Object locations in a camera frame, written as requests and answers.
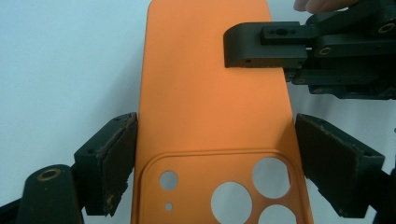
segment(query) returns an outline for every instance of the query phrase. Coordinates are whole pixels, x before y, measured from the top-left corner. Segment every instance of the black mechanical arm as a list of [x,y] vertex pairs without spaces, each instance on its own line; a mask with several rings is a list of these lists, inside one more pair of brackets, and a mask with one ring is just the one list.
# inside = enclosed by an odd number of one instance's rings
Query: black mechanical arm
[[283,67],[312,94],[396,99],[396,2],[360,0],[297,21],[246,22],[224,34],[226,67]]

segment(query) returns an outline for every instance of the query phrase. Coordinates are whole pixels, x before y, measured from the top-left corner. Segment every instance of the screw hole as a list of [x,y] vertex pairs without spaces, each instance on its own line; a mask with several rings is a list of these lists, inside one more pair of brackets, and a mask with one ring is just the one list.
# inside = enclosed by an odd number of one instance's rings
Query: screw hole
[[92,148],[90,148],[90,149],[87,150],[87,153],[88,153],[88,154],[93,154],[93,153],[95,153],[95,150],[93,150]]
[[321,93],[321,92],[323,92],[323,89],[315,89],[314,90],[314,93]]
[[38,181],[48,181],[61,174],[60,169],[49,169],[37,176]]
[[381,26],[381,28],[379,28],[378,32],[382,35],[382,34],[385,34],[389,31],[393,30],[394,27],[395,27],[394,23],[388,23],[388,24]]
[[287,35],[288,30],[287,29],[276,29],[276,34],[277,35]]
[[305,83],[305,79],[302,79],[302,78],[301,78],[301,79],[298,79],[298,80],[296,81],[296,83],[297,83],[297,84],[300,84],[300,85],[301,85],[301,84],[304,84],[304,83]]
[[330,51],[332,51],[331,48],[324,48],[324,49],[320,50],[319,54],[320,55],[326,55],[326,54],[330,53]]

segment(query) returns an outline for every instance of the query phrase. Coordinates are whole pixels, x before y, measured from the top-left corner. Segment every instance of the finger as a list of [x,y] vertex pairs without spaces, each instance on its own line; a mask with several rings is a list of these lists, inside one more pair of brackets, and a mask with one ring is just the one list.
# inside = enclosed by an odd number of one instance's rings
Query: finger
[[357,3],[358,0],[309,0],[305,9],[310,13],[335,11]]
[[309,0],[295,0],[294,1],[294,10],[297,11],[306,11],[305,6]]

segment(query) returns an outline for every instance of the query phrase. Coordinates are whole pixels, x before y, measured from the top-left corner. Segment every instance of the white surface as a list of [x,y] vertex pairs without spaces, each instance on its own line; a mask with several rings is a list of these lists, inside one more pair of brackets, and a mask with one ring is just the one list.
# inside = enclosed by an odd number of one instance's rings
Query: white surface
[[[144,1],[0,2],[0,205],[21,197],[32,172],[73,164],[73,153],[110,119],[137,111],[145,23]],[[274,21],[305,21],[292,0],[269,0]],[[394,165],[396,102],[338,100],[290,86],[295,113],[333,123]],[[315,223],[372,223],[338,217],[308,182]],[[129,223],[132,188],[115,217]]]

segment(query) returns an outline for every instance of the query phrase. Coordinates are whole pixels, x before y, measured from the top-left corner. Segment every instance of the circular hole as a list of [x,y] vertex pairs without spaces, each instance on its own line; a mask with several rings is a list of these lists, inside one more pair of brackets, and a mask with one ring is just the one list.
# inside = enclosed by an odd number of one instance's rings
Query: circular hole
[[253,184],[267,198],[280,198],[290,188],[288,168],[275,158],[264,158],[253,169]]
[[88,153],[88,154],[93,154],[93,153],[95,153],[95,150],[92,149],[92,148],[90,148],[90,149],[87,150],[87,153]]
[[171,203],[166,203],[165,204],[165,210],[166,211],[172,211],[173,209],[173,205]]
[[381,28],[379,28],[378,32],[380,34],[385,34],[389,31],[393,30],[394,27],[395,27],[394,23],[388,23],[388,24],[383,25]]
[[220,223],[240,224],[248,220],[253,205],[245,187],[236,182],[226,182],[213,192],[211,206]]
[[160,184],[163,189],[172,190],[177,186],[177,175],[173,171],[166,171],[160,177]]
[[277,35],[287,35],[288,30],[287,29],[276,29],[276,34]]
[[287,223],[287,224],[296,224],[296,216],[292,213],[289,208],[275,204],[271,205],[262,211],[262,214],[259,218],[259,224],[278,224],[278,223]]
[[49,169],[37,176],[38,181],[48,181],[61,174],[60,169]]

